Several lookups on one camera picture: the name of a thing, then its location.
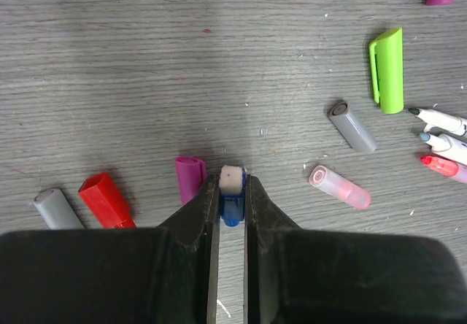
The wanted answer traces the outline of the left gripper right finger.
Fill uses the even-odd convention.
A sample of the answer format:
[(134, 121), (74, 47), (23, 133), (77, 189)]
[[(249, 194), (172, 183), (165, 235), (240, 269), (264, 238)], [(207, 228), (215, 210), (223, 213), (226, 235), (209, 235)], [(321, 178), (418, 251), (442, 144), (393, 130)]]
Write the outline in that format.
[(419, 236), (311, 231), (245, 187), (246, 323), (464, 323), (466, 281)]

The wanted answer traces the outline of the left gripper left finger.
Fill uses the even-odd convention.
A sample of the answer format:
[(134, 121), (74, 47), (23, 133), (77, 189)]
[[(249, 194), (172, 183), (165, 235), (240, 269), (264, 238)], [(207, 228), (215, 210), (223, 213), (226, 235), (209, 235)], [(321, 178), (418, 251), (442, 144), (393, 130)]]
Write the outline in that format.
[(214, 323), (218, 178), (152, 228), (1, 236), (3, 323)]

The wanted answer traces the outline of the clear pink pen cap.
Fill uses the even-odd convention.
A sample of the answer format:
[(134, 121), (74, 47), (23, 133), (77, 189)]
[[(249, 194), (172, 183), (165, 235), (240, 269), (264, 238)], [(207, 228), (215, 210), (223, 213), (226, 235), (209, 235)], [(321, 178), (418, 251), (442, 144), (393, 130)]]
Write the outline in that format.
[(355, 209), (366, 209), (371, 203), (371, 195), (367, 190), (324, 166), (314, 168), (309, 176), (309, 184)]

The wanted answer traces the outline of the red marker cap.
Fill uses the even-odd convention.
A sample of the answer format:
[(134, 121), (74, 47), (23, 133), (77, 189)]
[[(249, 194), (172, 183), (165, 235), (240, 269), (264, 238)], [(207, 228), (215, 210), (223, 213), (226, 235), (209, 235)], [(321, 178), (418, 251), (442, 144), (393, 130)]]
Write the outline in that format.
[(86, 179), (78, 195), (103, 228), (136, 227), (128, 202), (107, 172)]

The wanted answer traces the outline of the blue marker cap with eraser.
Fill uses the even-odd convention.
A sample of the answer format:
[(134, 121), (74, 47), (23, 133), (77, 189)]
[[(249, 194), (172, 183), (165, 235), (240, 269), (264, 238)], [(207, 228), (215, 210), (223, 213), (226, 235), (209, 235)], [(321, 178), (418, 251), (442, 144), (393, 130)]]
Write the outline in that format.
[(242, 167), (225, 165), (220, 172), (220, 214), (228, 227), (244, 219), (246, 174)]

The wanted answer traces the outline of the grey marker cap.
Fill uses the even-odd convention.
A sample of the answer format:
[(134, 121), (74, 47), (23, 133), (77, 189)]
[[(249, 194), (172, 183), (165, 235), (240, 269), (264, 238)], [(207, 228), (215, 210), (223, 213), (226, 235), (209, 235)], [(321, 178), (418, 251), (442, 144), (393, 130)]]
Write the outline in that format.
[(358, 153), (372, 153), (377, 141), (346, 101), (335, 104), (328, 118), (350, 147)]
[(77, 230), (83, 229), (74, 210), (69, 205), (64, 194), (58, 188), (40, 192), (32, 201), (51, 230)]

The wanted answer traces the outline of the pink pen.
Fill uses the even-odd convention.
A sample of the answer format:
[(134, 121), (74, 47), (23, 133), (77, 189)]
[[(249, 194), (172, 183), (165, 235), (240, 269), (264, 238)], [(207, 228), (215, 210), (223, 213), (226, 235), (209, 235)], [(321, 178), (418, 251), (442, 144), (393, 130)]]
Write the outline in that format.
[(458, 162), (431, 155), (422, 156), (420, 161), (429, 169), (444, 177), (463, 184), (467, 183), (466, 166)]

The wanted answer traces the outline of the grey capped white marker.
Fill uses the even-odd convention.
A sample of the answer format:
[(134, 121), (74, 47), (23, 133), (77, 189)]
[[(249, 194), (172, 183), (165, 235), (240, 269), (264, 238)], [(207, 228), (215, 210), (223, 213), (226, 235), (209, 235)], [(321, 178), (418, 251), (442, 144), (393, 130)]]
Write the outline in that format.
[(419, 133), (417, 137), (431, 147), (436, 155), (467, 165), (466, 143), (446, 134)]

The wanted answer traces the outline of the green capped marker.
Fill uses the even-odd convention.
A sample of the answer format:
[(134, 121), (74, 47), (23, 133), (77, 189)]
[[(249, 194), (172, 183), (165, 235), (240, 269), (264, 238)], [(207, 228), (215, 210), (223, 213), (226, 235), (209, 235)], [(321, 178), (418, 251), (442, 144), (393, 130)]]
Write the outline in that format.
[(429, 125), (457, 136), (466, 136), (466, 119), (434, 110), (412, 107), (409, 112)]

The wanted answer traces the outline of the green marker cap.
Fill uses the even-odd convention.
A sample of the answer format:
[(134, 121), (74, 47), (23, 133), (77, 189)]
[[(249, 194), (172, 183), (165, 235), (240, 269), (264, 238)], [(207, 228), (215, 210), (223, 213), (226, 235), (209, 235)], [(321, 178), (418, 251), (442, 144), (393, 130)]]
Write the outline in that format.
[(404, 109), (403, 29), (394, 28), (368, 45), (374, 102), (385, 114)]

